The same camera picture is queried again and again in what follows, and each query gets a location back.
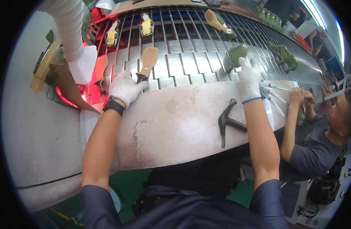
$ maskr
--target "hammer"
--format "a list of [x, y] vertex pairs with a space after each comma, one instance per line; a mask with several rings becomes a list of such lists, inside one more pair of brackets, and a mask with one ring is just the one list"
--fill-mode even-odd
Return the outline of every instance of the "hammer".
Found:
[[247, 131], [247, 126], [244, 125], [241, 122], [238, 122], [234, 119], [229, 118], [229, 113], [232, 110], [233, 106], [237, 104], [237, 101], [233, 98], [230, 99], [230, 104], [228, 107], [221, 113], [219, 117], [219, 128], [220, 128], [220, 134], [221, 134], [221, 148], [225, 148], [225, 126], [233, 126], [236, 128], [239, 128], [243, 131]]

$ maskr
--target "hammer head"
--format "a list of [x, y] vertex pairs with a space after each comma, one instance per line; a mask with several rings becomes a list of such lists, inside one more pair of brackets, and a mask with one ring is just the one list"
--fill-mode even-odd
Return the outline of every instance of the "hammer head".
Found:
[[226, 123], [228, 121], [229, 113], [235, 104], [237, 104], [237, 101], [235, 99], [231, 98], [229, 106], [219, 116], [218, 122], [219, 122], [220, 134], [221, 134], [221, 147], [222, 148], [225, 148], [225, 126], [226, 126]]

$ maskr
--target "white duct nozzle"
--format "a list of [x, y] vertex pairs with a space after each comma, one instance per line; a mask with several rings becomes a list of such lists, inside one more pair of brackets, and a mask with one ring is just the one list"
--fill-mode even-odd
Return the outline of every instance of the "white duct nozzle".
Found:
[[38, 9], [47, 12], [56, 22], [62, 50], [77, 84], [88, 84], [97, 60], [95, 45], [83, 46], [82, 21], [86, 7], [82, 0], [45, 0]]

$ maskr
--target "black pants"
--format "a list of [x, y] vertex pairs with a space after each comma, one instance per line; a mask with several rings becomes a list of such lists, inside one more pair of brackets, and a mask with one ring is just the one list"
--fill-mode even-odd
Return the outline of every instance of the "black pants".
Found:
[[241, 149], [237, 147], [191, 162], [154, 168], [144, 188], [163, 185], [224, 199], [236, 187]]

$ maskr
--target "knit glove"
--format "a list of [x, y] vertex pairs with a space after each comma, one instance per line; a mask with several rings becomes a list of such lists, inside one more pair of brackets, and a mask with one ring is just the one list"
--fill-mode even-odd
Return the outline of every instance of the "knit glove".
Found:
[[148, 86], [148, 81], [135, 84], [131, 78], [131, 72], [124, 71], [123, 73], [118, 73], [113, 79], [113, 82], [109, 86], [109, 96], [122, 100], [126, 104], [126, 107], [129, 107], [130, 103], [135, 101], [138, 94]]
[[244, 57], [240, 57], [238, 59], [238, 62], [239, 65], [242, 67], [242, 71], [238, 72], [238, 87], [242, 104], [253, 99], [261, 98], [261, 72], [258, 64], [255, 64], [254, 67], [252, 67], [250, 62]]

